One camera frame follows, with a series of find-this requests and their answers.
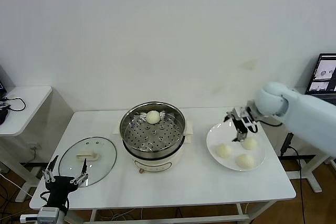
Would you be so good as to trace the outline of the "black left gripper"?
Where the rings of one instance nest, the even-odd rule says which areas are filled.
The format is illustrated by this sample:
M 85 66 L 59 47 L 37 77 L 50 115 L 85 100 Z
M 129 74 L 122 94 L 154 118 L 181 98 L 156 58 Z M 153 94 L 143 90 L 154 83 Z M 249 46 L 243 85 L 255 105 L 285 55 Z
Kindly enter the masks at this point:
M 43 170 L 45 187 L 49 191 L 47 207 L 69 207 L 68 195 L 78 189 L 88 179 L 87 159 L 84 159 L 81 174 L 77 177 L 55 176 L 53 170 L 58 159 L 58 155 L 49 162 L 46 169 Z

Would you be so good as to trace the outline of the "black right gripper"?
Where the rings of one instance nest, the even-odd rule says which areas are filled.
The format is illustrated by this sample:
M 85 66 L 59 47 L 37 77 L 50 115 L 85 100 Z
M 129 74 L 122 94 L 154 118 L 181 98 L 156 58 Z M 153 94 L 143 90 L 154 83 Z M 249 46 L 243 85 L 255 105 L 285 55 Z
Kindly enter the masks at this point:
M 236 137 L 232 140 L 232 142 L 241 142 L 244 141 L 247 137 L 248 130 L 243 124 L 244 122 L 252 122 L 252 116 L 250 115 L 249 107 L 234 107 L 232 110 L 226 112 L 224 117 L 224 121 L 229 119 L 236 120 Z

